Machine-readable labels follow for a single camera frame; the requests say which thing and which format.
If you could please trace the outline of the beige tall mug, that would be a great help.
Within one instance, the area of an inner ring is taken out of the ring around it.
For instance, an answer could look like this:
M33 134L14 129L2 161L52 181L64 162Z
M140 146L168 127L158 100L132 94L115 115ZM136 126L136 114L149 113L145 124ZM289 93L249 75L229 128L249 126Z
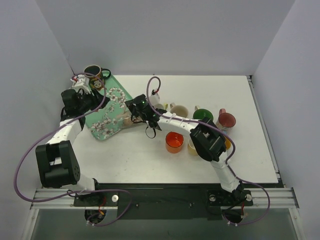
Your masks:
M132 115L129 114L122 114L117 116L118 126L121 129L130 128L135 124L138 124L141 122L141 119L139 117L132 117Z

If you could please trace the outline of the light green faceted mug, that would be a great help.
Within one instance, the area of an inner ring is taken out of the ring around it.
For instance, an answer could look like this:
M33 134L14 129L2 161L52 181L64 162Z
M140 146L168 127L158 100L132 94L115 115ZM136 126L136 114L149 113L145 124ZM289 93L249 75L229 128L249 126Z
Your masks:
M168 109L168 104L167 103L164 103L164 104L157 103L157 104L154 105L154 108L155 109L161 109L161 110L167 110Z

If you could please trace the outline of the black mug orange pattern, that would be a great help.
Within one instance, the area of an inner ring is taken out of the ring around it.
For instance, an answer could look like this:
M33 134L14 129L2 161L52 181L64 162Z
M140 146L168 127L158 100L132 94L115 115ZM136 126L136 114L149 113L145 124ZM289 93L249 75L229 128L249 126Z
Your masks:
M100 91L104 88L106 80L111 77L111 71L99 65L89 65L84 69L85 76L89 78L89 86L91 89Z

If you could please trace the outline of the cream floral mug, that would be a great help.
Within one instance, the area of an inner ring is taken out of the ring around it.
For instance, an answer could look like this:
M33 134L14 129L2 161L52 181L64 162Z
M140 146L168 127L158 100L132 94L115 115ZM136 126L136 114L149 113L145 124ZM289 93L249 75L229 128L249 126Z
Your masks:
M188 109L183 105L176 105L174 102L172 102L170 105L169 112L172 114L176 114L179 117L187 118L189 115Z

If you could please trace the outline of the orange mug black handle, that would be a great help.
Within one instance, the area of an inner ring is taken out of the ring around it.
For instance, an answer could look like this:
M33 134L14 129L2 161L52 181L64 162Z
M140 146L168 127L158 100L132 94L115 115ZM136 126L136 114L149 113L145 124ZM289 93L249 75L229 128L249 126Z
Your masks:
M184 137L177 132L169 132L165 137L165 148L171 154L179 153L184 144Z

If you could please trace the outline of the white mug green inside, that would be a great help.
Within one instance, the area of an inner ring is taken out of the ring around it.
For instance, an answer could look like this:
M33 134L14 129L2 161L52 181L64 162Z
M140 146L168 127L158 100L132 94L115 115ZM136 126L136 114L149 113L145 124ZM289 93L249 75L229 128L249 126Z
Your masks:
M202 120L203 118L209 118L214 120L214 115L207 109L201 108L199 105L194 107L194 113L192 115L194 120Z

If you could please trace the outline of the yellow mug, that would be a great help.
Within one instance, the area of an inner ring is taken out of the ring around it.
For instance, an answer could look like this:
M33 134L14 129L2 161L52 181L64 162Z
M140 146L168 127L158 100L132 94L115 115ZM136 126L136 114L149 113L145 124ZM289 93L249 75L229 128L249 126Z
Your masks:
M192 141L192 139L190 138L189 141L188 141L188 145L187 145L187 150L188 150L188 153L192 156L197 156L198 155L198 152L195 148L195 145Z

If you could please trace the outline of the pink patterned mug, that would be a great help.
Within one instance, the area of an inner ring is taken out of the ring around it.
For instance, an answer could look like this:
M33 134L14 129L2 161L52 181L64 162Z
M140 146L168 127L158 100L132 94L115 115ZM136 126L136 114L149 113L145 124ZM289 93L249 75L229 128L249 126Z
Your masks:
M218 118L215 123L219 130L228 133L233 129L236 123L236 118L231 113L227 112L225 108L219 110Z

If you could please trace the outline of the blue butterfly mug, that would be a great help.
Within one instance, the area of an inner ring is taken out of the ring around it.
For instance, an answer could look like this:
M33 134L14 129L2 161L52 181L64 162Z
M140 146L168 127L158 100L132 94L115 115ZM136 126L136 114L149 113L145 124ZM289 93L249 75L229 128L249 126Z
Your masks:
M225 144L226 150L229 150L232 146L232 143L227 136L225 136L224 138L225 138L224 144Z

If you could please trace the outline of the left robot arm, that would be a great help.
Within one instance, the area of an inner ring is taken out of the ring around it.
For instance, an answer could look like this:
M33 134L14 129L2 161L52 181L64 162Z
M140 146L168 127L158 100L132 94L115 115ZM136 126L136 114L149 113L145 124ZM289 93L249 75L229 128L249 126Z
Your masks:
M85 194L92 206L99 205L103 193L95 188L95 180L81 174L72 143L84 129L85 113L104 108L109 97L96 89L67 89L61 93L64 107L60 114L60 127L46 143L36 147L35 155L40 181L45 188L66 188Z

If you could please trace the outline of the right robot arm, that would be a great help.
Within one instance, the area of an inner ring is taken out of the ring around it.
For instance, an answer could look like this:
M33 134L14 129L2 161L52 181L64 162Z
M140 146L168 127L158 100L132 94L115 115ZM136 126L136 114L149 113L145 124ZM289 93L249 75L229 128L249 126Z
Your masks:
M230 170L226 161L220 159L227 150L226 138L211 119L183 118L164 109L154 108L144 94L126 101L125 105L133 117L140 118L153 130L175 132L189 137L197 154L214 168L224 190L223 198L226 203L234 205L247 198L241 181Z

